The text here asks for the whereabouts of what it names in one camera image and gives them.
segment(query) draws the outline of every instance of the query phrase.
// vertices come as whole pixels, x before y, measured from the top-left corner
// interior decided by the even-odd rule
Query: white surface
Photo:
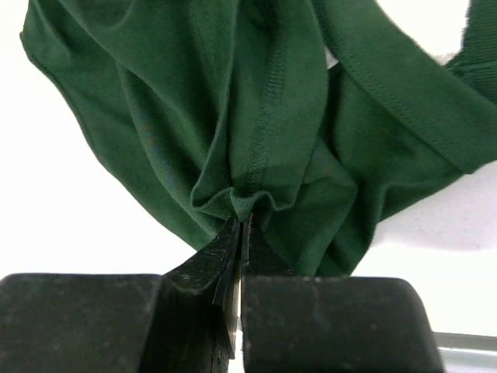
[[[381,4],[435,58],[457,52],[467,1]],[[0,2],[0,278],[171,270],[193,251],[96,161],[61,95],[20,46],[25,11],[25,0]],[[410,281],[434,330],[497,336],[496,190],[494,162],[383,222],[356,274]]]

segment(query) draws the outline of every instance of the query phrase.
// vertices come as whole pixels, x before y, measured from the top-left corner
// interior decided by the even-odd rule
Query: green cloth
[[[497,2],[470,16],[446,67],[372,0],[30,0],[21,39],[171,232],[200,249],[255,212],[299,273],[339,276],[379,221],[497,159]]]

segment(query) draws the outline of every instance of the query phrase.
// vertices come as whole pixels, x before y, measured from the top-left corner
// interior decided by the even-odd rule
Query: green t-shirt
[[[255,212],[299,273],[350,274],[379,221],[497,159],[495,0],[445,67],[373,0],[30,0],[21,39],[195,249]]]

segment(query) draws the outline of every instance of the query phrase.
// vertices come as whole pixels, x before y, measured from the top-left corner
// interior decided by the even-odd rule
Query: green fabric
[[[497,159],[497,2],[471,9],[447,68],[371,0],[30,0],[21,39],[167,229],[200,249],[255,212],[299,273],[336,276]]]

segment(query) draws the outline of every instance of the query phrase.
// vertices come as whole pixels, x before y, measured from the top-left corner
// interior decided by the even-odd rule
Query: stitched seam
[[[283,52],[282,35],[280,23],[273,2],[264,4],[271,9],[264,9],[261,3],[256,3],[259,10],[265,16],[270,25],[271,49],[266,73],[266,83],[262,93],[262,112],[256,119],[255,144],[250,158],[249,175],[247,179],[247,191],[255,193],[261,187],[264,179],[265,167],[269,162],[269,141],[274,139],[276,128],[274,126],[276,105],[283,95],[283,68],[285,55]]]
[[[324,13],[325,13],[324,17],[326,18],[327,22],[325,25],[323,25],[323,28],[326,30],[326,33],[329,36],[330,31],[328,28],[328,23],[330,22],[330,20],[327,12],[324,11]],[[443,151],[444,157],[446,157],[447,161],[456,169],[459,169],[463,172],[467,172],[468,170],[473,170],[478,166],[477,162],[468,161],[465,158],[463,158],[465,156],[464,154],[458,155],[456,154],[456,152],[450,150],[451,148],[457,147],[456,146],[457,144],[455,143],[454,140],[450,140],[448,138],[444,138],[442,140],[437,136],[431,134],[431,131],[419,130],[417,128],[418,126],[416,125],[416,122],[421,122],[422,120],[426,121],[426,119],[433,122],[433,119],[430,117],[427,118],[418,117],[401,100],[396,98],[393,95],[393,93],[390,92],[381,83],[380,80],[376,79],[374,75],[369,73],[368,69],[366,69],[360,61],[354,59],[346,46],[340,44],[338,48],[337,46],[335,46],[334,50],[337,51],[337,49],[345,57],[341,58],[341,62],[347,66],[347,70],[353,73],[353,76],[355,77],[357,84],[364,87],[368,91],[368,93],[373,96],[375,100],[377,100],[382,105],[386,106],[389,111],[391,111],[401,122],[403,122],[401,123],[403,127],[407,127],[410,131],[415,133],[417,137],[432,145],[435,148],[434,150],[440,153],[442,153]],[[385,102],[385,100],[382,99],[382,96],[386,97],[388,100],[390,100],[390,102]],[[433,126],[429,126],[428,128],[429,130],[431,130],[433,129]]]

